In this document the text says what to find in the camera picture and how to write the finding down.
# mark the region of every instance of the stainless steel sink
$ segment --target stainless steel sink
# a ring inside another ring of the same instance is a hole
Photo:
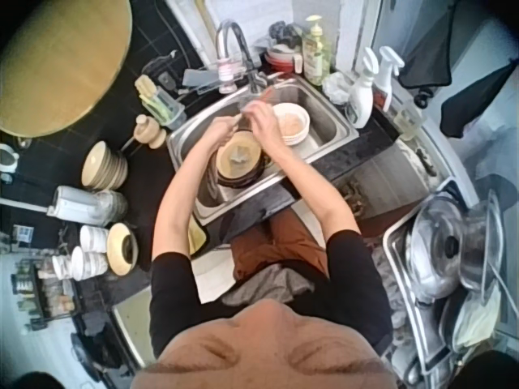
[[[310,115],[310,133],[293,149],[308,163],[318,160],[329,152],[358,137],[358,132],[319,92],[301,77],[275,80],[274,93],[269,102],[295,103]],[[191,148],[200,139],[211,121],[219,116],[234,116],[239,113],[238,104],[249,94],[244,87],[198,113],[167,139],[169,154],[175,169],[180,168]],[[236,207],[262,190],[279,182],[285,175],[274,164],[268,166],[259,180],[245,189],[230,189],[216,184],[213,163],[210,162],[202,179],[195,201],[195,216],[206,225],[228,210]]]

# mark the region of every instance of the white spray bottle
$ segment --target white spray bottle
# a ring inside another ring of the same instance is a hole
[[[382,46],[380,54],[382,62],[380,63],[380,73],[375,78],[373,98],[375,107],[388,112],[392,97],[391,74],[393,73],[397,77],[400,74],[399,69],[404,67],[405,63],[389,46]]]
[[[364,49],[364,69],[351,87],[350,99],[346,103],[345,115],[355,128],[363,128],[373,110],[373,79],[379,72],[379,61],[369,47]]]

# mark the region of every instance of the faucet spout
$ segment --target faucet spout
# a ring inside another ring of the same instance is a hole
[[[245,40],[245,36],[243,35],[242,29],[240,28],[239,24],[232,19],[226,19],[223,22],[221,22],[220,27],[217,30],[216,41],[218,59],[229,57],[228,37],[230,29],[233,30],[233,33],[236,36],[236,40],[238,41],[240,51],[242,52],[242,59],[247,69],[247,78],[249,81],[251,92],[257,95],[260,93],[260,88],[255,78],[257,72],[254,68],[254,62],[252,61],[251,52],[249,51],[249,48],[247,46],[247,42]]]

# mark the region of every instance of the black t-shirt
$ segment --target black t-shirt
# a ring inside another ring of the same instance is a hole
[[[297,295],[286,305],[296,313],[351,327],[378,354],[391,344],[388,296],[369,250],[354,231],[333,234],[326,245],[330,279],[300,260],[280,262],[314,283],[313,292]],[[234,291],[247,280],[241,280]],[[150,335],[158,357],[180,332],[216,318],[232,318],[246,306],[227,306],[221,298],[202,304],[189,259],[179,253],[160,255],[152,264]]]

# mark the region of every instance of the woman's right hand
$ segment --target woman's right hand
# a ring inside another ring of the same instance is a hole
[[[281,137],[279,123],[270,104],[255,100],[242,112],[251,121],[252,133],[267,154],[274,158],[276,154],[289,150]]]

